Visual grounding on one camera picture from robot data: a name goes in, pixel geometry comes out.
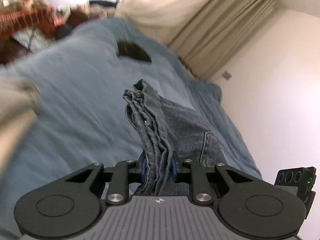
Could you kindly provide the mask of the cream folded garment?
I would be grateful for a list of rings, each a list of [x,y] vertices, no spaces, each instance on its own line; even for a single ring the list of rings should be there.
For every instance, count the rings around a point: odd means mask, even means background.
[[[1,124],[1,174],[7,169],[15,148],[36,118],[36,113],[30,109]]]

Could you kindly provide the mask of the black cat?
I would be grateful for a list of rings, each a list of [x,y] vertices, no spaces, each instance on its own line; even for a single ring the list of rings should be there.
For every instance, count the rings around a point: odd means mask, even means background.
[[[118,46],[118,56],[130,57],[132,59],[144,62],[152,62],[151,57],[147,54],[145,50],[140,48],[138,45],[132,42],[119,41]]]

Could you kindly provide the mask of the beige drape curtain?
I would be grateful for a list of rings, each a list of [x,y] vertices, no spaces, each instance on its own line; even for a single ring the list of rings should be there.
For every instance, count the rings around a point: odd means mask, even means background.
[[[278,0],[209,0],[168,47],[192,74],[209,80],[276,10]]]

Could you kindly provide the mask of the dark blue pillow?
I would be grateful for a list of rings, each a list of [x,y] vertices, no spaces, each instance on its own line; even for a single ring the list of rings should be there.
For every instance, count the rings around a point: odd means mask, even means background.
[[[113,7],[113,8],[116,8],[117,6],[117,2],[111,2],[106,0],[89,0],[89,4],[90,5],[97,4],[102,7]]]

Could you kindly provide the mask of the blue fleece blanket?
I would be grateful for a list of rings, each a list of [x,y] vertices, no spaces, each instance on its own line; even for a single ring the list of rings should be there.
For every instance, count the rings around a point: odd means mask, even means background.
[[[152,62],[118,56],[117,42],[145,50]],[[18,239],[14,206],[25,193],[91,163],[115,165],[142,152],[125,115],[123,94],[139,80],[204,118],[225,162],[261,173],[221,107],[219,86],[195,80],[165,46],[118,18],[91,21],[48,48],[1,68],[1,79],[29,80],[40,91],[37,119],[1,178],[1,239]]]

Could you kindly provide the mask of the white sheer curtain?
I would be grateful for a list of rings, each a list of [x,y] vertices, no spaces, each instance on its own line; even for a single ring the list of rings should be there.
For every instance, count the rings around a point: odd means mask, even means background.
[[[119,0],[115,16],[147,27],[175,27],[209,0]]]

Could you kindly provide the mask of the blue denim shorts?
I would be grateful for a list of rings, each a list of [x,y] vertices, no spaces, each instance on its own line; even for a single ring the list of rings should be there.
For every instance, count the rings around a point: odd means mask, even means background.
[[[180,160],[190,159],[213,167],[226,161],[218,140],[194,110],[161,97],[144,80],[133,87],[123,95],[126,117],[137,130],[146,157],[146,178],[136,193],[188,195],[188,184],[173,182],[170,169],[174,154]]]

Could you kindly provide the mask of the dark wooden nightstand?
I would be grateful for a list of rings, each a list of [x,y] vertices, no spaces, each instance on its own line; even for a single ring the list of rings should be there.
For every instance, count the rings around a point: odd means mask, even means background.
[[[87,21],[99,18],[98,14],[86,14],[81,10],[71,10],[70,15],[66,20],[66,24],[72,28],[77,27]]]

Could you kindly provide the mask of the red patterned tablecloth table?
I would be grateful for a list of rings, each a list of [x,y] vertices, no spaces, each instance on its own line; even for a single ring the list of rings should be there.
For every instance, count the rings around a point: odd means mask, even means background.
[[[1,12],[1,40],[6,40],[14,33],[25,28],[39,29],[45,37],[55,36],[56,28],[63,25],[53,7],[44,9],[31,8],[27,10]]]

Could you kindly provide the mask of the wall power outlet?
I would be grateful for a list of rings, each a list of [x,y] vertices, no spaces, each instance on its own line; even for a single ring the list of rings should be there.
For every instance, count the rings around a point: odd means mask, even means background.
[[[225,80],[229,80],[232,76],[231,76],[231,74],[230,74],[229,72],[224,71],[224,72],[222,73],[222,77],[223,77]]]

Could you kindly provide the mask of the grey folded sweater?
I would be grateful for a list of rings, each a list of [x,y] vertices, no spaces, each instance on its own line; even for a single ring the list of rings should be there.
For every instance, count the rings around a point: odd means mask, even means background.
[[[1,79],[1,124],[28,110],[35,110],[40,93],[28,80]]]

